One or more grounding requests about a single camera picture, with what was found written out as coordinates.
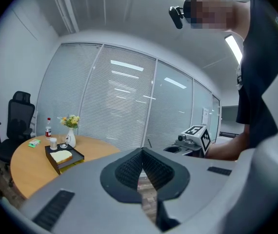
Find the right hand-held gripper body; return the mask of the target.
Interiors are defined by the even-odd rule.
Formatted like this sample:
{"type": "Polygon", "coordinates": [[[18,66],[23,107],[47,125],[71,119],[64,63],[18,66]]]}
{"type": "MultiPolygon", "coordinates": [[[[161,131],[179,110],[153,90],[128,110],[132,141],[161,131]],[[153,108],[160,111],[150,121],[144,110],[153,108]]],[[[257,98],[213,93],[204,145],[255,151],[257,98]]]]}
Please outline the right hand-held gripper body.
{"type": "Polygon", "coordinates": [[[211,139],[206,125],[193,125],[181,132],[175,144],[166,147],[164,151],[183,156],[205,158],[210,144],[211,139]]]}

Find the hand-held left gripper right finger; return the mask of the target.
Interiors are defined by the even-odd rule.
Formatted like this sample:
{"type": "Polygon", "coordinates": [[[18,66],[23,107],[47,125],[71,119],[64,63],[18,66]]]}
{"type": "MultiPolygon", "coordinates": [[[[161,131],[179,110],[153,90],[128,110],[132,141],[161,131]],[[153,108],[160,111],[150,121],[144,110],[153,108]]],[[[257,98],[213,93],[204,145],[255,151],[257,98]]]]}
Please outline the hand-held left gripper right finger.
{"type": "Polygon", "coordinates": [[[142,167],[160,202],[178,198],[190,181],[190,173],[185,166],[148,148],[142,148],[142,167]]]}

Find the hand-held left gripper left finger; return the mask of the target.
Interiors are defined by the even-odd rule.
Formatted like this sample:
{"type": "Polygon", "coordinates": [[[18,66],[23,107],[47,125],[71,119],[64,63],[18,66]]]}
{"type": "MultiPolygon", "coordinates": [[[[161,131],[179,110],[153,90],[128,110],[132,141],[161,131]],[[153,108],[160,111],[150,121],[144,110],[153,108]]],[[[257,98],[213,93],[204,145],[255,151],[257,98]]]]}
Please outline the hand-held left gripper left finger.
{"type": "Polygon", "coordinates": [[[118,202],[141,203],[141,195],[137,192],[143,169],[141,151],[141,148],[137,148],[101,171],[100,183],[103,189],[118,202]]]}

